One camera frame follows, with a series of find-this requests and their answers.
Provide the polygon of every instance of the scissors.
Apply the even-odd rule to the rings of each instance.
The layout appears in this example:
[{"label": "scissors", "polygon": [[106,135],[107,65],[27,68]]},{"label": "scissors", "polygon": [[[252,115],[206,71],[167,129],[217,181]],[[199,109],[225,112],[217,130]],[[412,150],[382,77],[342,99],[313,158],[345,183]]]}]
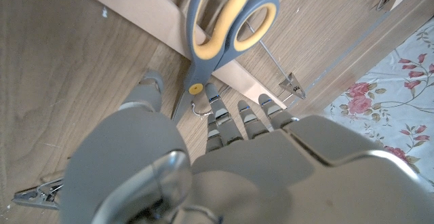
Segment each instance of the scissors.
[{"label": "scissors", "polygon": [[[195,27],[202,4],[203,0],[191,0],[187,12],[186,37],[193,58],[184,79],[184,93],[172,114],[172,120],[176,123],[190,107],[194,95],[203,90],[212,72],[259,42],[274,23],[279,11],[279,0],[228,0],[208,42],[197,44]],[[239,41],[237,36],[242,24],[262,8],[267,9],[267,14],[258,30],[247,39]]]}]

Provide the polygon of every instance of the metal wire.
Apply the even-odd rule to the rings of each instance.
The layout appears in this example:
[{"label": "metal wire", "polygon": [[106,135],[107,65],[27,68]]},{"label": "metal wire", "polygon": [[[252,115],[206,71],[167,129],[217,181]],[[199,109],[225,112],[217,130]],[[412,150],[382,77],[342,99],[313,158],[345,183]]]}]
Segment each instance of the metal wire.
[{"label": "metal wire", "polygon": [[[231,87],[230,86],[226,86],[223,89],[220,89],[218,91],[219,95],[222,96],[225,92],[227,92]],[[193,101],[191,101],[191,111],[197,115],[197,116],[206,116],[206,115],[211,115],[212,114],[212,110],[210,109],[209,111],[206,111],[205,113],[198,113],[195,111],[195,103]]]}]

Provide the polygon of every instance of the floral fabric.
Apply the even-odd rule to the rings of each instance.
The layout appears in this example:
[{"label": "floral fabric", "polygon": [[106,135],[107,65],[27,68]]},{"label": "floral fabric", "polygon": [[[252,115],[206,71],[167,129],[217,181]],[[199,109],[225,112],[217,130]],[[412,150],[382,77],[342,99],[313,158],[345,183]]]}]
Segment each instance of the floral fabric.
[{"label": "floral fabric", "polygon": [[407,163],[434,192],[434,19],[325,109]]}]

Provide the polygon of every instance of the robotic hand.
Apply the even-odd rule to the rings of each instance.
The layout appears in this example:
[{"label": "robotic hand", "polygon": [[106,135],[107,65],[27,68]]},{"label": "robotic hand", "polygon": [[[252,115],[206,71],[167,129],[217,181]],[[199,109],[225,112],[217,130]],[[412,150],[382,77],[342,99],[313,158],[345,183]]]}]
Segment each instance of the robotic hand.
[{"label": "robotic hand", "polygon": [[238,103],[248,140],[212,84],[206,154],[193,165],[159,113],[148,73],[83,141],[64,176],[62,223],[432,223],[433,200],[399,158],[319,116],[298,120],[268,96],[269,132]]}]

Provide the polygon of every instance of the wood grain surface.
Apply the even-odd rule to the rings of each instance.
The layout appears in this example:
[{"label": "wood grain surface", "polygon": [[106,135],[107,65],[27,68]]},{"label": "wood grain surface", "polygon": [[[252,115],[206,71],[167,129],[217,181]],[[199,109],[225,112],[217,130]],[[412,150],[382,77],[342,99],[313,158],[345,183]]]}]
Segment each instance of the wood grain surface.
[{"label": "wood grain surface", "polygon": [[[186,9],[188,0],[172,1]],[[210,8],[218,9],[219,1],[212,0]],[[284,69],[308,86],[384,14],[370,1],[281,0],[264,42]],[[312,100],[300,101],[292,112],[315,113],[326,106],[432,15],[430,8],[421,10],[427,1],[432,3],[404,0],[384,22],[384,32],[342,60],[308,92]],[[56,211],[12,204],[13,193],[61,175],[79,143],[116,111],[147,69],[163,75],[162,113],[169,116],[189,61],[112,10],[103,18],[104,6],[95,0],[0,0],[0,6],[0,223],[58,223]],[[215,16],[204,18],[201,27],[211,31],[208,23]],[[403,25],[405,31],[388,33]],[[272,92],[281,91],[283,77],[261,47],[238,61]],[[242,98],[229,90],[223,101],[236,115]],[[318,100],[322,103],[315,106]],[[260,108],[252,107],[264,119]],[[178,125],[192,160],[205,152],[205,121],[187,113]],[[239,116],[235,121],[241,125]]]}]

